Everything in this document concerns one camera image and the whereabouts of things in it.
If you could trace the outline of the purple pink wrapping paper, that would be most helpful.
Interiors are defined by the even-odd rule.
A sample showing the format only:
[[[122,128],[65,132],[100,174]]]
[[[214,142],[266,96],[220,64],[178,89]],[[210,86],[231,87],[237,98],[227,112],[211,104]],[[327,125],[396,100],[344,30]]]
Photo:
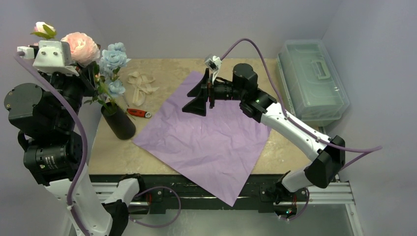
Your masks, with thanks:
[[[238,101],[217,101],[205,117],[184,113],[187,93],[202,79],[191,72],[133,143],[227,203],[259,159],[270,128],[248,118]]]

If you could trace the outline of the cream printed ribbon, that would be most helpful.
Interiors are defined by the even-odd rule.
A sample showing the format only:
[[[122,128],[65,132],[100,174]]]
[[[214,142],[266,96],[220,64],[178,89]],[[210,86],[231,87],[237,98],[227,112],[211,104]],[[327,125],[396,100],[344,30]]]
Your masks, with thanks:
[[[141,74],[135,71],[128,74],[127,81],[134,87],[132,103],[137,107],[144,104],[147,95],[150,95],[159,89],[159,87],[152,85],[156,79],[149,74]]]

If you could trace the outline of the blue flower stem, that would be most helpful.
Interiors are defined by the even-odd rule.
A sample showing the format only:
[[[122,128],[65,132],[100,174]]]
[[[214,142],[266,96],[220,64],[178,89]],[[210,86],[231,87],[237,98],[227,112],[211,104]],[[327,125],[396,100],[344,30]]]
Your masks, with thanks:
[[[102,51],[99,60],[100,74],[106,78],[106,84],[109,87],[110,95],[114,98],[122,96],[126,89],[120,80],[119,72],[122,68],[127,67],[131,61],[126,53],[125,45],[122,42],[109,44],[108,48]]]

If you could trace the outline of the peach rose flower stem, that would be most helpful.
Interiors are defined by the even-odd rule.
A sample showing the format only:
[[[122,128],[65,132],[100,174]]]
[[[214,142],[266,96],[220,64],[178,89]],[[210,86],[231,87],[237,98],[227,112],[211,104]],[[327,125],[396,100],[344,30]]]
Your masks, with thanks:
[[[87,99],[84,104],[99,103],[105,109],[106,113],[111,115],[115,112],[114,98],[110,95],[110,90],[106,84],[106,78],[100,74],[99,65],[93,61],[86,69],[89,69],[90,77],[94,82],[93,96]]]

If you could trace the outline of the green leafy flower stem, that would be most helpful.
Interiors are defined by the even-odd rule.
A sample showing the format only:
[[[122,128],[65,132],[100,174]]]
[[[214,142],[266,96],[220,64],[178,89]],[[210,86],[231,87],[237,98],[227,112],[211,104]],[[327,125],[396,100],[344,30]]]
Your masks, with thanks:
[[[56,29],[45,22],[36,22],[31,32],[32,35],[41,37],[45,40],[55,40],[57,36]],[[60,41],[69,44],[71,58],[79,65],[85,67],[100,57],[100,47],[87,34],[82,32],[73,32],[67,34]]]

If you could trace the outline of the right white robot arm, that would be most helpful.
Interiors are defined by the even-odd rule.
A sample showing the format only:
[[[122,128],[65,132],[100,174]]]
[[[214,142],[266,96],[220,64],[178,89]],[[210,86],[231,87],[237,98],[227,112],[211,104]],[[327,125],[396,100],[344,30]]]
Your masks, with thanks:
[[[258,87],[258,75],[247,63],[233,68],[232,80],[216,79],[209,69],[201,81],[187,94],[192,100],[182,111],[206,116],[217,100],[237,100],[242,112],[258,123],[280,133],[296,145],[311,161],[306,167],[286,173],[277,183],[276,193],[282,200],[309,186],[327,188],[345,164],[345,141],[318,132],[295,116]]]

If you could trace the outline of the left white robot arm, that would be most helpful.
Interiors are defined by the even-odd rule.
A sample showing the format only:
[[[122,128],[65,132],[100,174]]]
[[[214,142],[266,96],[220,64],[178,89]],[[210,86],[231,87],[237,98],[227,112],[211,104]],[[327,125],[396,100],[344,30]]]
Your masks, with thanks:
[[[34,83],[20,84],[8,92],[4,106],[9,122],[19,130],[24,166],[61,203],[77,235],[122,235],[129,222],[130,202],[144,199],[147,188],[139,174],[125,175],[110,197],[100,201],[88,175],[87,140],[74,131],[76,122],[68,112],[71,108],[77,113],[83,98],[96,94],[95,73],[40,72],[37,76],[54,88],[66,105]]]

